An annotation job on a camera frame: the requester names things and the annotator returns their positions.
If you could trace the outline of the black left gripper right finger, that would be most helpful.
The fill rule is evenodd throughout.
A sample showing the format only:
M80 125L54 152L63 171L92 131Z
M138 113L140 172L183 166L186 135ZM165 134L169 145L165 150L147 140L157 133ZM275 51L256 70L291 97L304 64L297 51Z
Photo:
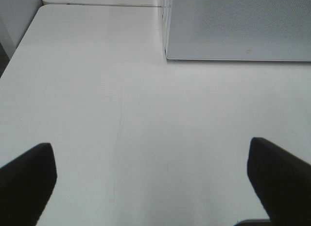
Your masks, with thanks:
M247 175L275 226L311 224L311 166L265 138L252 138Z

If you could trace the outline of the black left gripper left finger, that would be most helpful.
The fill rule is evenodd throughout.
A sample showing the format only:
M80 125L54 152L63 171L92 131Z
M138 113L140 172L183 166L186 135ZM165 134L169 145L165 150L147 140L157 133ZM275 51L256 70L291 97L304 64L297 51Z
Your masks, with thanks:
M0 224L35 226L57 181L50 143L40 143L0 168Z

